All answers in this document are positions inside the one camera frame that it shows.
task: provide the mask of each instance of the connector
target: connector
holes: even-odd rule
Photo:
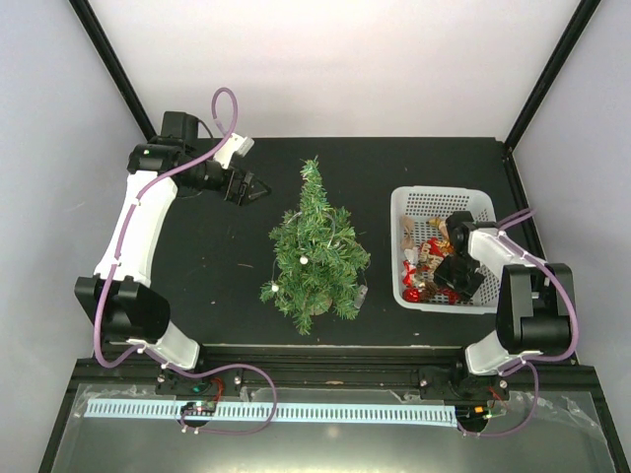
[[[242,158],[252,146],[254,146],[254,140],[233,133],[226,144],[221,147],[221,150],[215,153],[214,161],[219,163],[223,169],[227,169],[230,166],[233,155]]]

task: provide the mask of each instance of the perforated basket side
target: perforated basket side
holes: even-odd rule
[[[460,313],[492,312],[497,306],[499,281],[482,266],[486,276],[480,290],[468,303],[451,305],[446,296],[436,296],[426,304],[412,304],[402,297],[403,252],[400,249],[402,227],[400,217],[407,215],[414,221],[413,238],[417,245],[431,237],[441,237],[440,232],[427,225],[432,217],[446,218],[455,211],[468,210],[476,221],[495,221],[495,212],[489,196],[478,190],[455,187],[399,187],[392,192],[390,200],[390,223],[392,237],[392,286],[396,301],[407,308],[427,311]]]

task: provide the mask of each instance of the black metal frame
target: black metal frame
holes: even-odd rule
[[[107,40],[95,12],[88,0],[69,0],[86,32],[92,40],[105,67],[123,95],[131,113],[147,140],[155,136],[151,124],[131,82]],[[535,84],[522,112],[505,141],[503,157],[506,175],[517,207],[527,207],[526,193],[520,179],[513,150],[519,143],[529,123],[536,114],[543,98],[578,41],[583,29],[596,10],[599,0],[582,0],[570,20],[565,32],[556,45],[548,63]],[[543,256],[536,231],[530,223],[524,226],[526,242],[534,254]],[[424,367],[448,368],[458,354],[457,350],[441,349],[357,349],[357,348],[244,348],[207,347],[208,358],[217,366],[229,363],[252,363],[270,373],[282,387],[341,387],[341,388],[418,388]],[[541,389],[564,391],[587,391],[592,395],[602,429],[608,441],[610,454],[616,471],[631,472],[626,462],[622,445],[617,436],[611,415],[602,393],[596,371],[591,367],[571,364],[544,365],[538,367]],[[115,371],[106,370],[92,360],[79,361],[74,369],[63,398],[48,447],[39,471],[50,471],[57,449],[61,443],[77,388],[82,383],[135,383],[156,384],[160,367],[145,357],[133,356]],[[341,381],[330,384],[327,381]],[[243,383],[260,385],[260,379],[244,373]],[[515,390],[531,389],[531,375],[518,372],[510,379]]]
[[[432,349],[206,348],[209,360],[212,360],[210,368],[232,363],[253,363],[266,370],[279,387],[391,389],[399,392],[419,389],[419,379],[422,378],[424,370],[428,367],[448,368],[458,353],[457,350]],[[631,472],[600,388],[596,370],[573,364],[545,364],[538,366],[537,369],[542,390],[588,392],[592,396],[598,419],[607,438],[615,471]],[[80,384],[156,385],[160,373],[160,366],[143,356],[132,356],[116,370],[102,368],[94,359],[79,361],[68,384],[39,472],[48,472],[52,469]],[[244,372],[242,385],[262,387],[265,383],[256,374]],[[531,390],[531,374],[522,371],[511,376],[509,388],[516,391]],[[179,396],[187,397],[194,398],[198,395],[190,393],[188,396]],[[458,401],[457,404],[466,404],[466,401]]]

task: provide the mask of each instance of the black tabletop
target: black tabletop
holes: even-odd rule
[[[494,315],[410,310],[392,296],[390,194],[405,185],[486,192],[498,219],[517,209],[491,138],[267,138],[255,140],[238,165],[273,189],[249,206],[216,192],[178,198],[156,249],[152,287],[172,306],[172,321],[205,344],[432,346],[468,345],[489,333]],[[328,199],[344,206],[358,240],[372,255],[369,292],[359,316],[318,315],[301,336],[273,302],[259,300],[274,260],[269,231],[300,197],[300,169],[318,155]],[[521,230],[512,237],[524,244]]]

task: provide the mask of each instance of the green artificial tree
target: green artificial tree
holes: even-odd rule
[[[278,278],[263,285],[261,300],[274,299],[291,315],[299,333],[312,327],[312,316],[331,306],[341,318],[353,319],[359,286],[357,275],[369,264],[370,254],[355,240],[350,212],[334,209],[326,200],[317,157],[301,172],[300,211],[285,213],[283,223],[271,231],[275,240]]]

